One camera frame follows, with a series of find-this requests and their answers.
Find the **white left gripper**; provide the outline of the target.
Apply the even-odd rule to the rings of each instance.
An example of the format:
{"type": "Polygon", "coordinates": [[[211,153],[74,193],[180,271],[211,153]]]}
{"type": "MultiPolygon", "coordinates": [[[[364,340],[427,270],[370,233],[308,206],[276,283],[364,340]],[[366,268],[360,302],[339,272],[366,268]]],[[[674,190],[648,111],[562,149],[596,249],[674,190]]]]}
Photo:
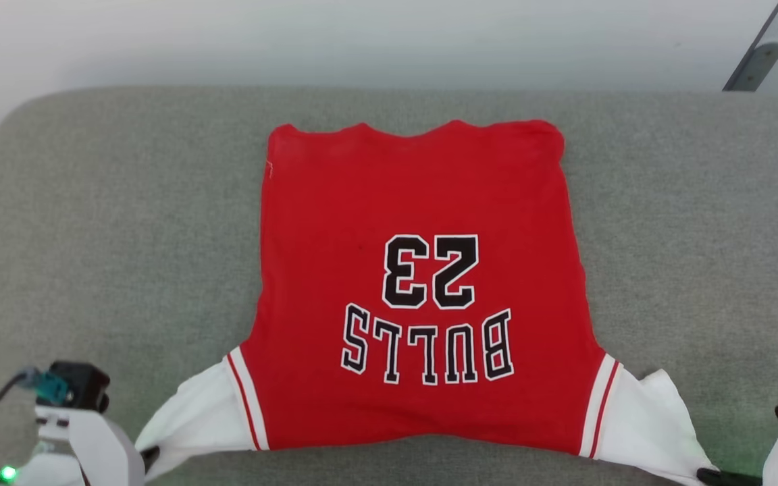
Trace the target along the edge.
{"type": "Polygon", "coordinates": [[[37,449],[22,467],[0,468],[0,486],[145,486],[160,456],[139,453],[124,431],[101,413],[35,406],[37,449]]]}

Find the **red Bulls jersey white sleeves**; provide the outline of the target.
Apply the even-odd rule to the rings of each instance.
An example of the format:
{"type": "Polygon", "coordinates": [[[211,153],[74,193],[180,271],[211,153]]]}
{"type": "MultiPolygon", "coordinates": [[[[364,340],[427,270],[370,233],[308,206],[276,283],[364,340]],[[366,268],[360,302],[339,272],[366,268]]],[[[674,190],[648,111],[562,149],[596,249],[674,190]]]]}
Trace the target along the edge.
{"type": "Polygon", "coordinates": [[[669,376],[636,379],[596,341],[564,147],[537,120],[273,130],[251,334],[145,425],[146,479],[228,450],[452,435],[703,486],[669,376]]]}

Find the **grey fabric sofa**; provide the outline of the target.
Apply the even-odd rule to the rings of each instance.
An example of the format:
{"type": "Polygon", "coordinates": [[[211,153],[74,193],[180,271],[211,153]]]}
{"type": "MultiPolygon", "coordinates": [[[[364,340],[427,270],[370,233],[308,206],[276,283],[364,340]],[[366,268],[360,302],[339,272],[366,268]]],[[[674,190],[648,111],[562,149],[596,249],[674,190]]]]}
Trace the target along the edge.
{"type": "Polygon", "coordinates": [[[113,87],[0,124],[0,388],[90,362],[136,437],[247,337],[273,128],[545,119],[597,339],[664,369],[720,468],[757,475],[778,436],[778,96],[760,93],[113,87]]]}

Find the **grey metal hinge bracket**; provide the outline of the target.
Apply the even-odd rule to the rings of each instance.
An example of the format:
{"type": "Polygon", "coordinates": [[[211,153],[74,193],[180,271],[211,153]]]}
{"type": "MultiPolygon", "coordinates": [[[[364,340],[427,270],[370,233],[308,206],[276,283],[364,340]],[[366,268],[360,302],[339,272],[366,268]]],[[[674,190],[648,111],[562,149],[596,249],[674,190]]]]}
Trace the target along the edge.
{"type": "Polygon", "coordinates": [[[735,71],[723,91],[756,92],[778,61],[778,41],[759,44],[735,71]]]}

